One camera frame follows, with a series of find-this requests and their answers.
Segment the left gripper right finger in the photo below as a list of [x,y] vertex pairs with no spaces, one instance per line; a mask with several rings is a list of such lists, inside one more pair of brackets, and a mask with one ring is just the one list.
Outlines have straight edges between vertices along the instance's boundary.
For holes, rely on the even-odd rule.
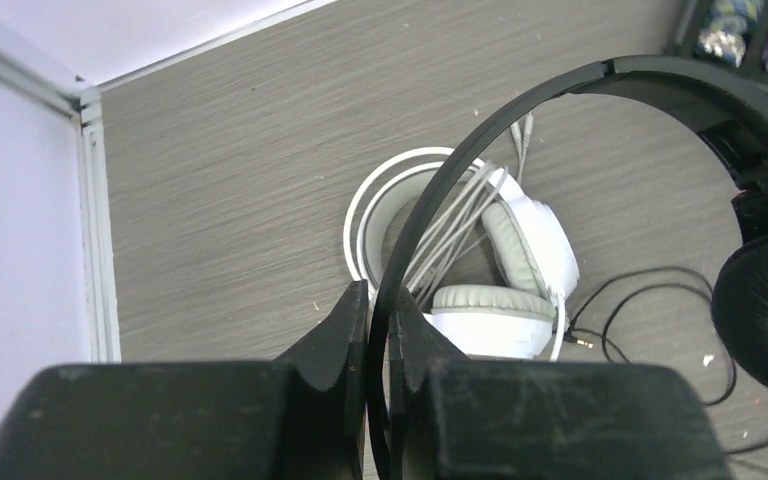
[[471,360],[401,293],[389,319],[394,479],[727,479],[703,407],[651,365]]

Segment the small white headphones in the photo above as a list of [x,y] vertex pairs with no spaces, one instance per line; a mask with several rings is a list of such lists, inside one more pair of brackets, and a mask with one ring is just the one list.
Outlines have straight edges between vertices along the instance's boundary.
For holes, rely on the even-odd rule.
[[[449,155],[446,147],[398,154],[354,193],[342,247],[351,277],[376,292],[398,221]],[[552,209],[504,167],[475,160],[436,214],[405,276],[427,321],[471,357],[555,361],[579,280]]]

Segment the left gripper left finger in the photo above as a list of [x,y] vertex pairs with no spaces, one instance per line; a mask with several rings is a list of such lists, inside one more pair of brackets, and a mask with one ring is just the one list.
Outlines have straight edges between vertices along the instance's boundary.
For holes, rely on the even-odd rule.
[[0,479],[358,479],[367,285],[272,360],[47,368],[0,424]]

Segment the black headphones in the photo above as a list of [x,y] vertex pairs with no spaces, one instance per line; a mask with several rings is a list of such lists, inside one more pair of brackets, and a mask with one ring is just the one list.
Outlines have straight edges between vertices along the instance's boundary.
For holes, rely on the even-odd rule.
[[724,69],[669,56],[626,56],[591,63],[526,91],[453,149],[413,207],[383,271],[369,334],[366,402],[377,474],[390,475],[389,319],[420,239],[472,162],[510,125],[567,94],[628,98],[673,117],[698,136],[739,189],[732,205],[743,246],[723,266],[712,314],[727,351],[768,387],[768,96]]

